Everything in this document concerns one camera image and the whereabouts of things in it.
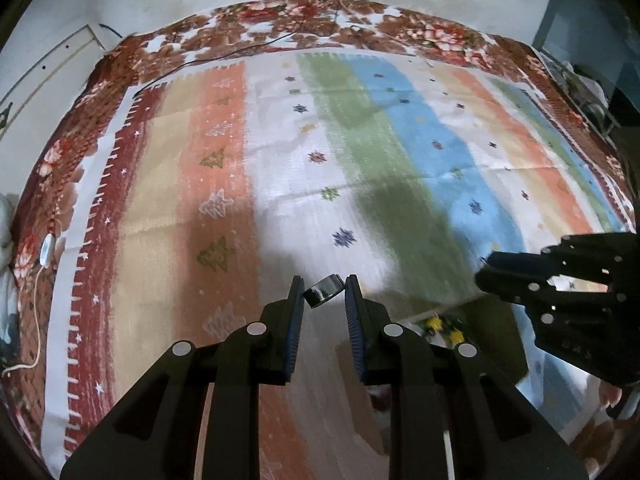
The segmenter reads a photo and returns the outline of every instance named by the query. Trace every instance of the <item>metal ring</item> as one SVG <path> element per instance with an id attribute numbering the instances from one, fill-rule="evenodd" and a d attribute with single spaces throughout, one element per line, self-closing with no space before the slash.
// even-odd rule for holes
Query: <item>metal ring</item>
<path id="1" fill-rule="evenodd" d="M 337 274 L 329 274 L 302 293 L 302 297 L 311 308 L 326 303 L 344 290 L 344 281 Z"/>

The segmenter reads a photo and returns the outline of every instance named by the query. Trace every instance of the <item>white stripe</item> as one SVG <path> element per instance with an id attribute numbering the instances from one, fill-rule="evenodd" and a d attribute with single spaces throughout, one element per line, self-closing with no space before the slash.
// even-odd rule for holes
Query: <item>white stripe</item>
<path id="1" fill-rule="evenodd" d="M 295 54 L 268 56 L 274 58 L 268 63 L 257 56 L 244 60 L 248 90 L 244 170 L 253 187 L 254 218 L 260 233 L 258 254 L 263 261 L 273 261 L 274 254 L 287 256 L 279 258 L 275 265 L 261 267 L 260 302 L 282 297 L 282 291 L 289 288 L 290 277 L 300 272 L 307 286 L 334 272 L 342 277 L 358 274 L 361 286 L 370 292 L 398 283 L 392 279 L 395 269 L 386 247 L 379 245 L 382 238 L 368 231 L 357 209 L 355 192 L 319 121 Z M 283 62 L 288 63 L 287 68 L 282 67 Z M 286 82 L 287 76 L 295 77 L 295 82 Z M 292 88 L 300 89 L 301 94 L 289 94 Z M 308 112 L 292 112 L 297 104 L 306 106 Z M 265 124 L 273 125 L 269 126 L 268 136 L 264 135 Z M 306 124 L 314 124 L 315 128 L 301 134 L 300 128 Z M 323 152 L 326 162 L 310 162 L 308 154 L 314 151 Z M 337 188 L 340 196 L 333 202 L 323 200 L 321 190 L 325 187 Z M 348 248 L 336 247 L 333 233 L 339 228 L 352 230 L 357 242 Z M 319 257 L 309 258 L 309 254 Z M 340 309 L 339 304 L 335 303 L 334 308 Z M 353 438 L 353 426 L 344 424 L 351 420 L 345 389 L 333 388 L 329 403 L 308 402 L 309 392 L 324 396 L 328 394 L 327 384 L 342 376 L 336 347 L 349 340 L 344 318 L 332 316 L 328 310 L 318 314 L 305 317 L 301 336 L 305 343 L 299 347 L 296 381 L 291 383 L 287 397 L 295 412 L 305 414 L 304 428 L 300 426 L 303 438 L 310 437 L 305 428 L 323 427 L 334 442 L 340 442 L 340 449 L 332 449 L 331 455 L 348 463 L 353 456 L 362 456 L 362 448 Z M 320 462 L 329 453 L 326 447 L 313 448 L 310 462 Z"/>
<path id="2" fill-rule="evenodd" d="M 78 332 L 78 327 L 70 325 L 72 289 L 74 275 L 82 247 L 92 243 L 84 241 L 88 216 L 94 203 L 100 180 L 108 169 L 108 158 L 113 149 L 115 134 L 122 128 L 126 120 L 126 106 L 132 101 L 135 90 L 127 90 L 120 107 L 111 119 L 105 133 L 98 138 L 98 149 L 86 156 L 79 167 L 84 169 L 80 182 L 76 184 L 78 198 L 74 212 L 66 232 L 65 250 L 60 256 L 58 273 L 53 288 L 49 328 L 47 332 L 46 380 L 44 402 L 47 407 L 42 422 L 41 446 L 42 457 L 54 478 L 59 478 L 60 470 L 65 463 L 65 431 L 68 416 L 79 416 L 68 408 L 68 336 L 69 331 Z"/>

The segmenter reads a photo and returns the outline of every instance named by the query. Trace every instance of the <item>beige stripe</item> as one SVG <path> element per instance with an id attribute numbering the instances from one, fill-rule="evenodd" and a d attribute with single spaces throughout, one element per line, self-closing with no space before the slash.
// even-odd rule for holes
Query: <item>beige stripe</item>
<path id="1" fill-rule="evenodd" d="M 173 312 L 180 286 L 169 231 L 177 223 L 178 161 L 187 145 L 199 78 L 173 81 L 158 115 L 147 123 L 145 153 L 135 168 L 120 223 L 110 323 L 115 399 L 174 342 Z"/>
<path id="2" fill-rule="evenodd" d="M 513 167 L 511 171 L 520 174 L 538 206 L 544 227 L 558 240 L 567 233 L 589 232 L 589 224 L 564 177 L 527 127 L 511 117 L 472 73 L 457 68 L 451 71 L 454 77 L 439 67 L 432 72 L 446 78 L 457 95 L 465 96 L 466 107 L 500 143 Z"/>

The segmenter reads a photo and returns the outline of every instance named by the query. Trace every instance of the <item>star pattern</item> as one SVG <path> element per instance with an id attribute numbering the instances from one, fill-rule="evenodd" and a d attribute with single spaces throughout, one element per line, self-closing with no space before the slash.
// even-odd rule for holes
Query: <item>star pattern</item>
<path id="1" fill-rule="evenodd" d="M 325 187 L 320 194 L 322 198 L 328 200 L 329 202 L 333 202 L 336 198 L 340 196 L 340 192 L 338 192 L 335 187 Z"/>
<path id="2" fill-rule="evenodd" d="M 469 207 L 471 208 L 471 212 L 473 214 L 479 215 L 482 212 L 482 206 L 477 200 L 472 200 L 469 202 Z"/>
<path id="3" fill-rule="evenodd" d="M 356 241 L 356 238 L 353 236 L 353 231 L 340 228 L 339 231 L 334 233 L 334 245 L 337 247 L 350 247 Z"/>
<path id="4" fill-rule="evenodd" d="M 225 190 L 220 188 L 216 192 L 211 193 L 208 200 L 200 204 L 198 211 L 213 219 L 224 218 L 226 216 L 226 206 L 231 205 L 233 202 L 232 199 L 225 198 Z"/>
<path id="5" fill-rule="evenodd" d="M 207 132 L 208 137 L 217 137 L 220 135 L 226 135 L 226 133 L 231 129 L 231 123 L 227 123 L 226 121 L 222 121 L 220 124 L 216 124 L 211 131 Z"/>
<path id="6" fill-rule="evenodd" d="M 216 152 L 211 153 L 211 155 L 206 156 L 200 161 L 201 166 L 206 166 L 207 168 L 223 168 L 225 161 L 225 149 L 222 148 L 217 150 Z"/>
<path id="7" fill-rule="evenodd" d="M 209 267 L 216 272 L 220 268 L 226 272 L 227 259 L 234 254 L 236 250 L 233 247 L 226 246 L 226 237 L 221 236 L 218 240 L 209 244 L 209 247 L 200 251 L 196 260 L 203 267 Z"/>
<path id="8" fill-rule="evenodd" d="M 246 319 L 235 313 L 234 304 L 229 301 L 226 306 L 215 309 L 214 314 L 202 324 L 202 329 L 215 341 L 224 341 L 229 334 L 244 324 Z"/>
<path id="9" fill-rule="evenodd" d="M 231 86 L 231 79 L 225 77 L 224 79 L 213 83 L 211 86 L 213 86 L 213 88 L 229 88 Z"/>
<path id="10" fill-rule="evenodd" d="M 326 157 L 322 152 L 311 152 L 309 153 L 309 161 L 321 164 L 322 162 L 326 162 Z"/>
<path id="11" fill-rule="evenodd" d="M 308 134 L 311 130 L 315 130 L 316 129 L 316 125 L 315 124 L 305 124 L 304 126 L 300 126 L 300 133 L 301 134 Z"/>

